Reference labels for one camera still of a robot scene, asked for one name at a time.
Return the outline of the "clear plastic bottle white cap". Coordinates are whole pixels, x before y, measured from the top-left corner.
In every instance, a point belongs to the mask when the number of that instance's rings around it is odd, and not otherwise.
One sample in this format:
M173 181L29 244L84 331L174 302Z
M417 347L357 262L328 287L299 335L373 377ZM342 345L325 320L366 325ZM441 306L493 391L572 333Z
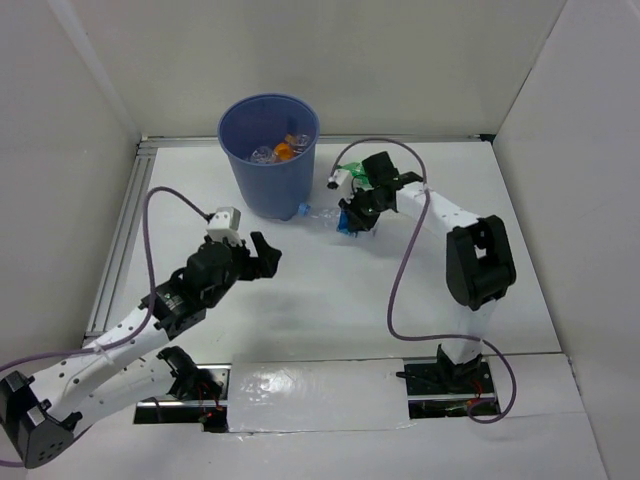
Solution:
M312 145L313 137L307 134L287 134L286 144L295 155L300 155Z

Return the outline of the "clear bottle no label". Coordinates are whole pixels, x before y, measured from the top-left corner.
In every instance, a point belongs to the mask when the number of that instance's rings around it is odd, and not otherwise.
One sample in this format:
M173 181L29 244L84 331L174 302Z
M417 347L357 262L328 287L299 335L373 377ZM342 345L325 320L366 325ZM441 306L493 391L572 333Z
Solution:
M273 164L278 156L271 147L260 146L249 155L248 160L255 164Z

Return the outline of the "orange juice bottle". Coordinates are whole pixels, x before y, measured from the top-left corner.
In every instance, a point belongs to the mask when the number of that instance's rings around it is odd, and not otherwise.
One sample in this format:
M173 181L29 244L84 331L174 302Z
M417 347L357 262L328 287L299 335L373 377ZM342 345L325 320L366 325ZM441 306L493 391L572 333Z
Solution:
M284 162L293 159L296 156L296 152L293 148L295 136L291 134L287 134L284 140L278 143L274 148L273 152L275 155L275 162Z

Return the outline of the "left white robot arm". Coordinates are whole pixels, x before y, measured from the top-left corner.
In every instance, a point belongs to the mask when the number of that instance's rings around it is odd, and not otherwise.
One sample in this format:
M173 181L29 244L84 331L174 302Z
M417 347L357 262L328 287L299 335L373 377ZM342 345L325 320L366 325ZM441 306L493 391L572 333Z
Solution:
M173 340L205 319L238 281L273 277L282 257L260 232L254 247L205 242L184 267L144 297L124 320L69 356L31 376L13 371L1 381L1 426L27 469L69 448L93 424L129 405L170 396L219 398L215 377Z

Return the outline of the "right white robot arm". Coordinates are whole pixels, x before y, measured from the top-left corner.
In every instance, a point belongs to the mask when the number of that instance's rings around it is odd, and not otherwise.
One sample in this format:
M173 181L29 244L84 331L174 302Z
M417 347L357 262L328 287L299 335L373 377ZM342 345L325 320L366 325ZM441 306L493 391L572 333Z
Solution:
M515 283L516 269L503 220L481 217L456 205L424 184L415 172L401 173L385 151L362 161L369 187L358 187L339 207L350 233L373 229L387 211L416 221L409 244L392 284L387 305L387 328L403 341L393 325L395 300L418 235L426 230L444 241L444 280L459 306L457 331L434 335L442 340L436 353L436 372L423 380L448 392L458 392L472 382L482 360L482 338L495 304Z

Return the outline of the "clear bottle blue label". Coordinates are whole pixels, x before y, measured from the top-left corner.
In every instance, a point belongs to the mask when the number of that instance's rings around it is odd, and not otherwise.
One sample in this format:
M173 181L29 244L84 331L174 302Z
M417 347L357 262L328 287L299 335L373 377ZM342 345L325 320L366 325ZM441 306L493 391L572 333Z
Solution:
M352 238L373 238L377 228L369 231L350 231L346 213L339 207L314 207L307 203L299 205L295 220L306 228L317 232L332 232Z

